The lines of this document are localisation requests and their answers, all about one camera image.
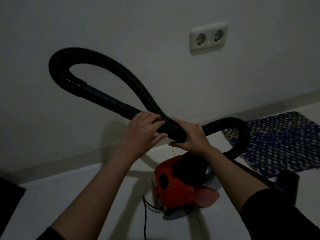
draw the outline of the person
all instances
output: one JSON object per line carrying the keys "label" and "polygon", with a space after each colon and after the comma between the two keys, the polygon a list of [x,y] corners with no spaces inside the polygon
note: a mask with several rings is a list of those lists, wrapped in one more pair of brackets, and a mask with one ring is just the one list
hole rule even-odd
{"label": "person", "polygon": [[[211,146],[200,125],[172,119],[185,130],[187,141],[169,145],[200,155],[209,162],[252,239],[319,238],[320,229],[297,208]],[[97,239],[132,164],[168,136],[165,133],[154,136],[164,124],[159,115],[138,113],[106,165],[38,240]]]}

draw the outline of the socket hole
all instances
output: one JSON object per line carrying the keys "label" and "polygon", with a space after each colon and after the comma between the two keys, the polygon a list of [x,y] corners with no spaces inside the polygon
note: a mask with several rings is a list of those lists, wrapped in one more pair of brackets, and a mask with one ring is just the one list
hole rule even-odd
{"label": "socket hole", "polygon": [[218,42],[219,40],[221,40],[223,37],[223,31],[222,30],[218,30],[217,32],[215,32],[214,34],[214,41]]}
{"label": "socket hole", "polygon": [[197,38],[195,39],[197,45],[202,45],[206,40],[206,35],[204,33],[201,33],[197,36]]}

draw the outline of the person's right arm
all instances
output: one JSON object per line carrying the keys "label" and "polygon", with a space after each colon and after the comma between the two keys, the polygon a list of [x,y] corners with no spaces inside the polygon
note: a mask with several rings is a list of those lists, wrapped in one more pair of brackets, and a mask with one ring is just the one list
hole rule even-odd
{"label": "person's right arm", "polygon": [[187,141],[169,145],[200,155],[209,162],[253,240],[319,238],[320,229],[282,195],[211,146],[200,125],[172,119],[185,130]]}

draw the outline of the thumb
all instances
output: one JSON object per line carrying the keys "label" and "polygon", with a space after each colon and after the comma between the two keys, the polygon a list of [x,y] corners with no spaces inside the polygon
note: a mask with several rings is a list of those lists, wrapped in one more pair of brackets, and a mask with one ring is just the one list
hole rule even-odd
{"label": "thumb", "polygon": [[159,135],[154,136],[154,139],[152,141],[152,146],[156,145],[159,141],[161,141],[163,138],[168,137],[168,134],[162,133]]}
{"label": "thumb", "polygon": [[185,143],[176,143],[175,141],[169,142],[168,145],[171,146],[171,147],[181,148],[183,150],[185,150],[185,147],[186,147]]}

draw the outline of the vacuum cleaner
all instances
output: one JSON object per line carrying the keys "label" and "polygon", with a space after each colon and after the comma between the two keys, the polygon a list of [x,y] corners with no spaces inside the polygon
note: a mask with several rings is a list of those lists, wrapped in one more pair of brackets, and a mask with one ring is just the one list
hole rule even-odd
{"label": "vacuum cleaner", "polygon": [[[166,122],[158,129],[158,133],[167,133],[170,139],[179,143],[187,140],[185,131],[161,110],[141,81],[122,64],[99,52],[85,48],[64,48],[54,53],[49,61],[49,72],[56,84],[75,96],[85,98],[129,120],[141,112],[75,77],[70,72],[70,67],[76,64],[99,66],[118,76],[134,91],[148,111],[160,115]],[[234,160],[249,145],[250,131],[244,121],[223,118],[203,125],[202,128],[206,136],[229,128],[237,129],[238,141],[223,154],[268,187],[278,190],[290,204],[295,205],[299,181],[296,173],[282,171],[274,183]],[[153,193],[155,198],[161,199],[166,219],[182,217],[198,206],[208,207],[219,198],[217,191],[203,186],[214,176],[214,172],[208,162],[198,155],[187,152],[170,158],[156,167],[154,175],[157,187],[153,186]]]}

